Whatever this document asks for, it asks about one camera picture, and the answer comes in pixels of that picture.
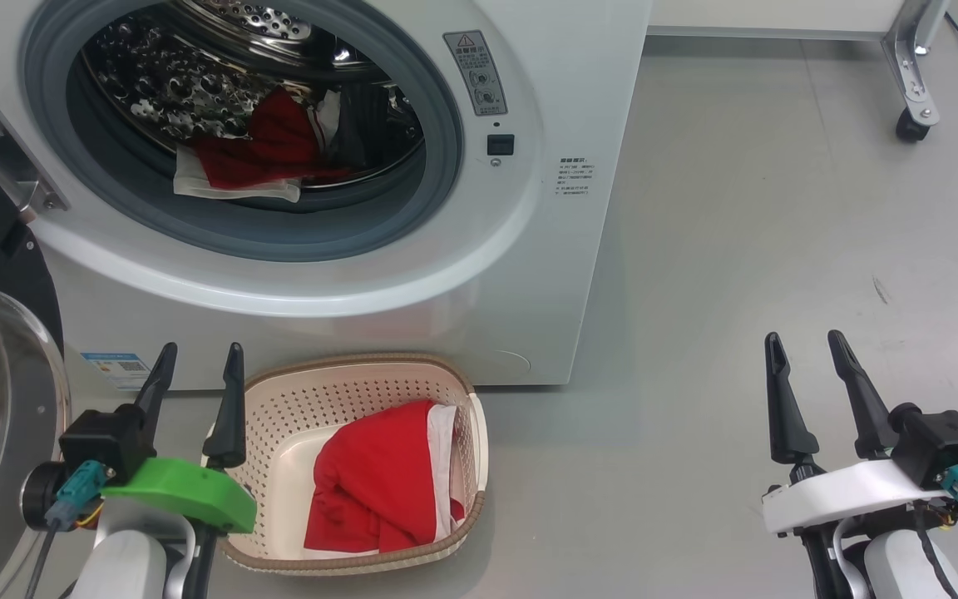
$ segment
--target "beige plastic basket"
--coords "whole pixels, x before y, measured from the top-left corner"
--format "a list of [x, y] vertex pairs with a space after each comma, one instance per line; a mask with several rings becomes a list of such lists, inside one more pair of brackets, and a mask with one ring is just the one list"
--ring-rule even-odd
[[[464, 523], [448, 538], [370, 557], [304, 560], [312, 467], [324, 441], [343, 425], [418, 399], [457, 406], [453, 451], [460, 459]], [[486, 419], [472, 386], [450, 364], [417, 354], [378, 354], [301, 364], [248, 380], [246, 463], [228, 471], [258, 501], [254, 533], [229, 535], [220, 548], [258, 572], [342, 576], [434, 562], [456, 551], [482, 512]]]

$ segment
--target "front-loading washing machine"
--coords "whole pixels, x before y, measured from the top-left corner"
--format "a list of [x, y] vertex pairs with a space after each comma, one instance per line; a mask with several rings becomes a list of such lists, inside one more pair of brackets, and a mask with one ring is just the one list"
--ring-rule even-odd
[[[168, 341], [176, 389], [233, 341], [251, 373], [422, 350], [567, 382], [651, 0], [261, 1], [0, 0], [0, 191], [66, 344], [121, 389]], [[174, 193], [277, 87], [338, 94], [346, 166], [293, 204]]]

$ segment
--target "brown basket rim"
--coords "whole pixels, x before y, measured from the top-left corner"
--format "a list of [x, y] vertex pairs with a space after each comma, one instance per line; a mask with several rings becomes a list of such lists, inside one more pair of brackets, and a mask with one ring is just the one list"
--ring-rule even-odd
[[[290, 367], [278, 368], [255, 375], [253, 378], [247, 379], [246, 392], [249, 392], [256, 384], [261, 384], [265, 382], [265, 380], [277, 378], [277, 376], [285, 374], [296, 374], [307, 370], [338, 367], [338, 365], [390, 364], [402, 363], [403, 361], [404, 363], [436, 365], [455, 376], [469, 395], [475, 394], [475, 389], [472, 387], [472, 384], [468, 382], [468, 379], [465, 378], [460, 370], [457, 370], [455, 365], [449, 364], [448, 361], [438, 356], [412, 353], [360, 354], [311, 360], [308, 361], [308, 363], [290, 365]], [[461, 524], [456, 531], [453, 531], [453, 534], [450, 534], [440, 542], [433, 542], [429, 543], [429, 545], [422, 545], [411, 549], [392, 551], [390, 553], [365, 555], [365, 557], [339, 557], [334, 558], [334, 560], [267, 560], [267, 558], [252, 557], [252, 555], [242, 553], [242, 551], [231, 545], [228, 538], [220, 539], [220, 550], [224, 551], [225, 555], [228, 555], [228, 558], [231, 558], [233, 562], [237, 562], [237, 564], [241, 566], [255, 570], [281, 570], [281, 572], [359, 569], [391, 564], [391, 562], [404, 562], [414, 560], [414, 558], [440, 553], [453, 545], [457, 545], [458, 542], [463, 541], [464, 537], [467, 536], [472, 530], [472, 527], [475, 526], [476, 520], [479, 519], [479, 514], [482, 512], [485, 501], [486, 492], [482, 492], [481, 490], [480, 492], [476, 492], [475, 500], [472, 501], [472, 510], [468, 512], [464, 523]]]

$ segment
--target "yellow wire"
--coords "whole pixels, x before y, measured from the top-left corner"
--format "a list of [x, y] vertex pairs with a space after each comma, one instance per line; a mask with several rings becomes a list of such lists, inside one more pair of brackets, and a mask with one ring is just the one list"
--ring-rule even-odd
[[98, 515], [102, 513], [103, 505], [106, 505], [106, 502], [99, 503], [98, 507], [95, 508], [95, 511], [91, 512], [91, 516], [87, 516], [83, 520], [77, 520], [77, 527], [83, 528], [86, 527], [87, 524], [94, 522], [95, 518], [98, 518]]

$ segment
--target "red garment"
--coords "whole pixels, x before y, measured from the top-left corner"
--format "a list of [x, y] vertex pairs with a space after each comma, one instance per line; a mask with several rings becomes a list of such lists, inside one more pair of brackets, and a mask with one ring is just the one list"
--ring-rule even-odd
[[302, 106], [282, 87], [261, 100], [250, 117], [250, 140], [198, 136], [189, 141], [210, 186], [232, 190], [276, 179], [329, 178], [348, 168], [324, 164], [316, 132]]
[[343, 426], [316, 458], [307, 549], [380, 553], [436, 541], [428, 412], [413, 402]]

